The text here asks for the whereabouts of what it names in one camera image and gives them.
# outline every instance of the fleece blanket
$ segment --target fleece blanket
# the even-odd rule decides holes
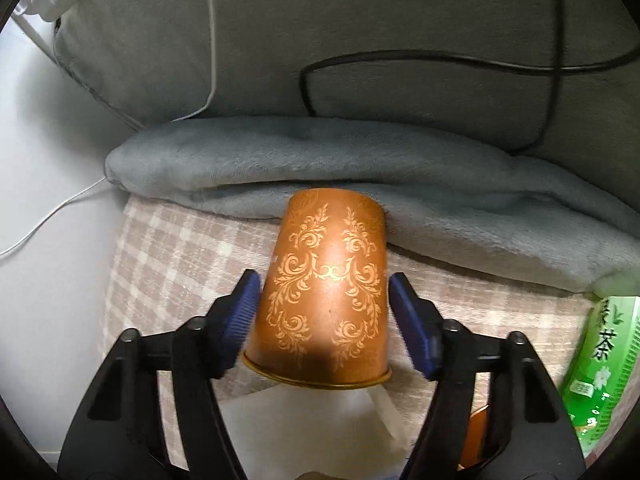
[[[149,198],[280,218],[307,187],[383,205],[388,241],[450,264],[572,292],[640,294],[640,214],[549,162],[424,126],[234,117],[156,126],[105,174]]]

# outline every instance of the plaid fabric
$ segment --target plaid fabric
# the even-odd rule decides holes
[[[130,198],[124,216],[107,293],[104,352],[127,327],[144,334],[165,332],[204,314],[216,297],[233,289],[245,268],[264,277],[278,234],[274,224],[221,218],[137,196]],[[388,272],[400,270],[443,316],[473,332],[504,337],[523,331],[556,381],[564,374],[592,307],[582,295],[389,251]],[[385,387],[415,438],[434,386],[413,370],[392,316],[389,329],[393,374]],[[160,383],[168,448],[174,463],[184,466],[168,374]],[[214,387],[225,399],[272,384],[238,363]],[[481,376],[474,408],[486,403],[486,386],[487,377]]]

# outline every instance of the copper cup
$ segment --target copper cup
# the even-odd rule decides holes
[[[382,208],[345,189],[297,192],[282,219],[242,359],[274,380],[330,390],[388,379]]]

